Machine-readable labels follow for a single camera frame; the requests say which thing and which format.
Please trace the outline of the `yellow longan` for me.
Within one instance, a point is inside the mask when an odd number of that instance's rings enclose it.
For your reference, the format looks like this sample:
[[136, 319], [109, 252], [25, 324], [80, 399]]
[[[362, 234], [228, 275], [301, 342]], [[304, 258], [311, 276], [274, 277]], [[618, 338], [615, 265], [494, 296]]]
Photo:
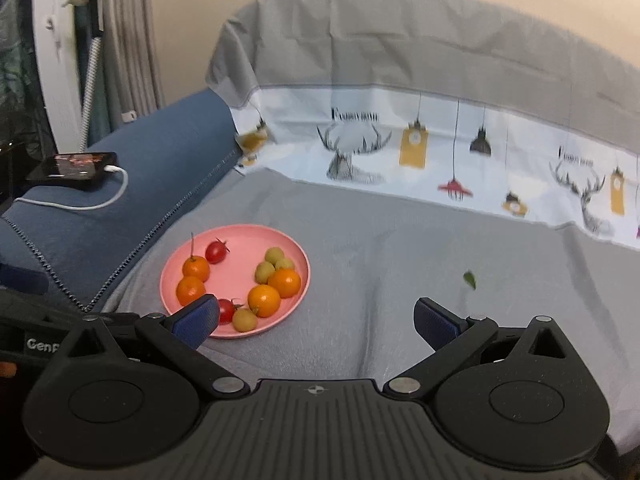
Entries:
[[242, 308], [234, 312], [232, 326], [238, 333], [248, 333], [257, 327], [258, 317], [250, 309]]
[[274, 264], [276, 270], [295, 270], [295, 263], [290, 259], [283, 257]]

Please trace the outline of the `black smartphone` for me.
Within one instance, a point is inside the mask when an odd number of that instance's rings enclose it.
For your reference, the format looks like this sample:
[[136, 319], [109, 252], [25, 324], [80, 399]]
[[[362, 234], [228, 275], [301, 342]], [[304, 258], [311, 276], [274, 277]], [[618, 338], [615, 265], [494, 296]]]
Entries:
[[115, 166], [114, 152], [56, 154], [46, 158], [26, 177], [30, 188], [34, 186], [62, 186], [88, 190], [106, 177], [106, 167]]

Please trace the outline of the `red cherry tomato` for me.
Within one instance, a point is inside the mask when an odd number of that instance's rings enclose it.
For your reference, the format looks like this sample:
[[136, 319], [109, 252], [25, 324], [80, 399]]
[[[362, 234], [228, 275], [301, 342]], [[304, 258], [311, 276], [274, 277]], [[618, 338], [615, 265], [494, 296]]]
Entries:
[[219, 238], [210, 242], [205, 249], [205, 259], [209, 264], [219, 264], [230, 252], [227, 243]]
[[237, 302], [235, 300], [219, 298], [218, 299], [218, 308], [219, 308], [219, 325], [226, 325], [232, 322], [233, 315], [239, 309], [244, 307], [244, 304]]

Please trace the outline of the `white door frame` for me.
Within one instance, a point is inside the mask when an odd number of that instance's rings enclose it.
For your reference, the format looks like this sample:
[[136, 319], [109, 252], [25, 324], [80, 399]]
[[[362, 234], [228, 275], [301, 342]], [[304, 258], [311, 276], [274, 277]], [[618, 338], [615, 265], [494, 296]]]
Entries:
[[81, 98], [74, 8], [66, 0], [32, 0], [40, 88], [56, 148], [78, 152]]

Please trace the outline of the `grey patterned sofa cover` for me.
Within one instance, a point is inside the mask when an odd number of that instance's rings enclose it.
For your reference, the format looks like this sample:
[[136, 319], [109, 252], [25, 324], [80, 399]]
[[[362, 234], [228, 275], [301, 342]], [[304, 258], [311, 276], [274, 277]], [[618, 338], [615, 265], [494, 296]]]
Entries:
[[[205, 353], [248, 380], [386, 380], [425, 347], [429, 296], [462, 316], [551, 316], [639, 443], [639, 71], [565, 29], [473, 0], [256, 0], [224, 23], [205, 90], [269, 142], [111, 296], [160, 310], [190, 234], [292, 236], [307, 297], [280, 326]], [[463, 279], [474, 273], [477, 289]]]

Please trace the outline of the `pink round plate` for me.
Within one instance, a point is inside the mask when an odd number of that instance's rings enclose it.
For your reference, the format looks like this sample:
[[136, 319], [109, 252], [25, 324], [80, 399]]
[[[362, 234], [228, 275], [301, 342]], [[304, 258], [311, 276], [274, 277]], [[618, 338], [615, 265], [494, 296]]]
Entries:
[[254, 271], [259, 260], [270, 247], [279, 247], [285, 257], [295, 264], [300, 276], [300, 289], [296, 294], [281, 302], [281, 307], [270, 318], [262, 318], [250, 336], [270, 330], [282, 323], [302, 303], [310, 285], [311, 267], [303, 248], [286, 234], [259, 224], [232, 224], [220, 226], [194, 236], [194, 240], [180, 245], [166, 260], [160, 274], [160, 298], [167, 312], [174, 314], [181, 309], [176, 296], [176, 288], [182, 278], [182, 264], [191, 252], [201, 256], [206, 246], [214, 240], [222, 240], [230, 249], [223, 262], [212, 266], [210, 278], [205, 283], [206, 292], [220, 299], [247, 298], [250, 288], [255, 285]]

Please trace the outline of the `small tangerine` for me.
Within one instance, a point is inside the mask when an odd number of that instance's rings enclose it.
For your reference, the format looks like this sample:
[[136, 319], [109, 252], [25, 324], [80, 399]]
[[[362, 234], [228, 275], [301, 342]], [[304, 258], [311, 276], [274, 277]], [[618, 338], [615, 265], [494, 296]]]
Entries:
[[205, 294], [204, 283], [195, 276], [184, 276], [176, 287], [176, 298], [181, 307], [187, 306]]

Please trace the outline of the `grey curtain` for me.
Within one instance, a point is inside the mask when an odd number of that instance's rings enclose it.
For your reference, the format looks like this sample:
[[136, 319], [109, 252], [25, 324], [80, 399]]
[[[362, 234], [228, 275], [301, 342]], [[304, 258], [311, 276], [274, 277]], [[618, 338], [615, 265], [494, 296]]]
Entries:
[[121, 124], [165, 105], [154, 44], [151, 0], [66, 0], [88, 8], [89, 49], [82, 89], [81, 133], [91, 131], [96, 82], [115, 91], [115, 116]]

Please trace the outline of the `orange tangerine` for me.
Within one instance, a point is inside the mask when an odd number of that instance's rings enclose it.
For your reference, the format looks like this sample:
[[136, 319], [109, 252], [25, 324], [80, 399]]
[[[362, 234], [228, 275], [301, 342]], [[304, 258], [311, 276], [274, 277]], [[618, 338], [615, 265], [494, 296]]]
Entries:
[[302, 286], [302, 279], [293, 269], [278, 269], [268, 278], [267, 284], [274, 288], [283, 299], [295, 296]]
[[279, 310], [280, 304], [279, 292], [267, 284], [256, 285], [247, 294], [247, 307], [258, 318], [270, 318]]

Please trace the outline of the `orange tangerine front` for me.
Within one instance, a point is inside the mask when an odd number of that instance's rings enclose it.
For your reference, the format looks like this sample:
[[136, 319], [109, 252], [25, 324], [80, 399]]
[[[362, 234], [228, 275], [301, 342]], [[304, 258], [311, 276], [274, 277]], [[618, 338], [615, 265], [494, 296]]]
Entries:
[[280, 304], [279, 292], [267, 284], [256, 285], [247, 294], [247, 307], [258, 318], [270, 318], [279, 310]]

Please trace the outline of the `yellow longan fruit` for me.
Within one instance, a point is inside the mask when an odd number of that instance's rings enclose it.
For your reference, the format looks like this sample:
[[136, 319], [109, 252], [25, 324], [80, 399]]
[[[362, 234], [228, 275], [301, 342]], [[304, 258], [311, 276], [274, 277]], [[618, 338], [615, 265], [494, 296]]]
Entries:
[[284, 252], [280, 247], [270, 247], [265, 252], [264, 259], [275, 266], [280, 260], [284, 258]]

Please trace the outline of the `yellow-green longan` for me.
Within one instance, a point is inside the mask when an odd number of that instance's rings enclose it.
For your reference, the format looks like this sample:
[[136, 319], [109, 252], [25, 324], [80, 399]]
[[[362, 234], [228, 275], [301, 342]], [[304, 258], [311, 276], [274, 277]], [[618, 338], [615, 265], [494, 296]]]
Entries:
[[254, 280], [257, 284], [267, 284], [270, 276], [276, 272], [276, 268], [269, 261], [262, 261], [256, 266]]

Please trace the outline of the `tangerine with stem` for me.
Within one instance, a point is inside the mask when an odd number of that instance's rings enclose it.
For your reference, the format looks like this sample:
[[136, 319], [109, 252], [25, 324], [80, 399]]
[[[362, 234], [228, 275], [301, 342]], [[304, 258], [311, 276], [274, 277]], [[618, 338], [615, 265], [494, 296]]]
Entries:
[[194, 236], [190, 240], [190, 254], [182, 264], [182, 275], [185, 278], [197, 278], [206, 283], [210, 277], [208, 261], [194, 252]]

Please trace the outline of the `gooseneck phone holder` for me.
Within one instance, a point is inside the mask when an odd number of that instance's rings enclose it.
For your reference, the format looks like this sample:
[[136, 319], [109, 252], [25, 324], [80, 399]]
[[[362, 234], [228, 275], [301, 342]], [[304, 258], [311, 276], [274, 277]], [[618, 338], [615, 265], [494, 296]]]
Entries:
[[[67, 0], [67, 4], [72, 4], [72, 0]], [[87, 49], [84, 93], [82, 94], [79, 151], [85, 151], [85, 149], [88, 148], [91, 115], [94, 94], [96, 93], [96, 78], [98, 78], [103, 36], [102, 0], [87, 0], [87, 6], [90, 41]]]

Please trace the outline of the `orange tangerine back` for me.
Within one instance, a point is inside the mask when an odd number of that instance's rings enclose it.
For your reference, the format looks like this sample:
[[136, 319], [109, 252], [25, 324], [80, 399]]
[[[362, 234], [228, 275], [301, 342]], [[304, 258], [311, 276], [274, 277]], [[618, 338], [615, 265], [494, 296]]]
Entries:
[[267, 284], [274, 288], [283, 299], [295, 296], [302, 286], [302, 279], [293, 269], [278, 269], [268, 278]]

